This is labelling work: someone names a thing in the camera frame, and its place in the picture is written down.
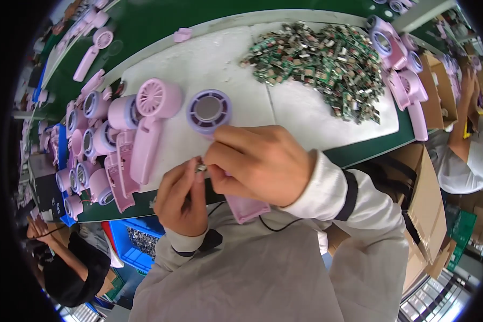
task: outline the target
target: plastic tray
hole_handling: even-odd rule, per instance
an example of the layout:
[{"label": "plastic tray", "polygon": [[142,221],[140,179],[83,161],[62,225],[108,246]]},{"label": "plastic tray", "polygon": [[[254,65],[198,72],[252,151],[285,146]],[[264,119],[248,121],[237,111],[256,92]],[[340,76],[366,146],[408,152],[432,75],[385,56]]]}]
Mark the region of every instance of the plastic tray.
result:
[{"label": "plastic tray", "polygon": [[129,234],[127,233],[127,227],[138,229],[144,233],[158,238],[163,236],[163,234],[155,231],[154,229],[151,229],[147,224],[143,225],[143,222],[140,222],[139,220],[140,218],[131,218],[118,221],[110,221],[109,225],[111,226],[111,234],[113,235],[113,241],[115,243],[116,250],[118,251],[118,256],[120,256],[120,259],[125,263],[129,264],[130,266],[136,268],[138,273],[143,273],[146,275],[150,270],[150,267],[154,264],[154,261],[152,260],[152,257],[145,253],[142,253],[139,248],[132,244],[131,240],[129,239]]}]

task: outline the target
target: person's arm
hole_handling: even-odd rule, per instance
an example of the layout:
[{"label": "person's arm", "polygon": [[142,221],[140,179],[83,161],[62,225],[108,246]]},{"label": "person's arm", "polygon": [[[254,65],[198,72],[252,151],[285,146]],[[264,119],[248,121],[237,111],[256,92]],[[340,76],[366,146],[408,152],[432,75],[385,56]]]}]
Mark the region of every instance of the person's arm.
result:
[{"label": "person's arm", "polygon": [[[145,303],[150,286],[190,261],[204,241],[207,233],[206,192],[204,173],[195,173],[199,161],[199,157],[193,158],[163,176],[154,213],[166,235],[155,245],[155,263],[136,289],[134,306],[150,306]],[[186,199],[188,192],[191,201]],[[136,315],[136,320],[144,318]]]},{"label": "person's arm", "polygon": [[85,282],[87,280],[88,270],[84,265],[68,248],[66,248],[61,242],[56,240],[52,234],[49,234],[47,224],[38,217],[35,221],[31,217],[28,217],[29,228],[27,229],[27,236],[32,236],[44,242],[50,247],[54,253],[59,255],[61,259],[68,265],[75,273]]},{"label": "person's arm", "polygon": [[[330,269],[345,320],[395,320],[408,260],[399,205],[363,172],[350,170],[346,177],[323,153],[306,152],[283,127],[220,126],[214,137],[204,162],[215,192],[263,200],[301,218],[333,220],[352,236]],[[348,180],[357,185],[354,209],[337,217]]]},{"label": "person's arm", "polygon": [[408,260],[401,208],[376,190],[367,174],[349,172],[354,174],[358,190],[347,219],[336,220],[346,202],[346,176],[320,151],[304,193],[282,209],[300,218],[332,220],[351,235],[337,248],[329,271],[346,320],[361,316],[366,321],[395,320]]},{"label": "person's arm", "polygon": [[46,241],[46,244],[66,263],[66,265],[73,269],[84,282],[87,280],[87,267],[74,255],[74,253],[53,237]]},{"label": "person's arm", "polygon": [[449,134],[447,141],[449,148],[465,163],[469,159],[470,150],[470,140],[464,138],[465,123],[467,121],[467,115],[469,114],[469,105],[474,96],[476,82],[476,74],[471,71],[471,68],[467,68],[462,78],[462,95],[457,106],[458,122],[454,124],[454,128],[451,134]]}]

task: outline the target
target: blue plastic bin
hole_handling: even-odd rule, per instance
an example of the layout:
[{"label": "blue plastic bin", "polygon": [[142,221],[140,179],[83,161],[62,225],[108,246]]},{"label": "blue plastic bin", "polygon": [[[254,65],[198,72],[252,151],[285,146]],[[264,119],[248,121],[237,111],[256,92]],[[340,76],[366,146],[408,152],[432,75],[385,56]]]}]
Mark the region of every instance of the blue plastic bin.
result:
[{"label": "blue plastic bin", "polygon": [[[152,257],[142,253],[139,248],[132,244],[131,240],[129,239],[129,234],[127,233],[127,227],[140,230],[158,238],[161,238],[161,236],[164,235],[164,230],[159,221],[157,221],[157,217],[149,216],[142,218],[145,220],[141,221],[141,218],[131,218],[110,221],[109,225],[111,227],[111,234],[113,235],[113,241],[120,259],[130,266],[136,268],[138,271],[147,274],[154,261],[152,261]],[[156,222],[154,222],[154,226],[152,226],[150,222],[154,220]]]}]

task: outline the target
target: fan grille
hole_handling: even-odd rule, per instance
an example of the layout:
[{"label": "fan grille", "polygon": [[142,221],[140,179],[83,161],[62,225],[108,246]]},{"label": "fan grille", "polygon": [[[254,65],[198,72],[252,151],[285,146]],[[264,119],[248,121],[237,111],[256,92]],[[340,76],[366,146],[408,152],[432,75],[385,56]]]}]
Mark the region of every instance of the fan grille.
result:
[{"label": "fan grille", "polygon": [[153,115],[164,98],[164,89],[155,79],[146,81],[136,96],[136,106],[143,116]]}]

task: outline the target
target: small electronic component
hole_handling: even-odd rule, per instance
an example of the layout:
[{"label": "small electronic component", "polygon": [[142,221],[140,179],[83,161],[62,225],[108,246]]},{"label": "small electronic component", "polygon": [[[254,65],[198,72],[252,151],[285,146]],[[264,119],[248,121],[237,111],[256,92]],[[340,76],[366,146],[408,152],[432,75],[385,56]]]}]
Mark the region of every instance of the small electronic component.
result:
[{"label": "small electronic component", "polygon": [[326,24],[314,32],[299,21],[260,35],[240,66],[252,66],[256,80],[270,86],[292,79],[312,87],[338,118],[379,123],[374,102],[384,94],[384,85],[380,58],[371,45],[352,26]]},{"label": "small electronic component", "polygon": [[200,172],[200,171],[206,171],[207,170],[207,165],[204,163],[199,163],[195,167],[195,173]]}]

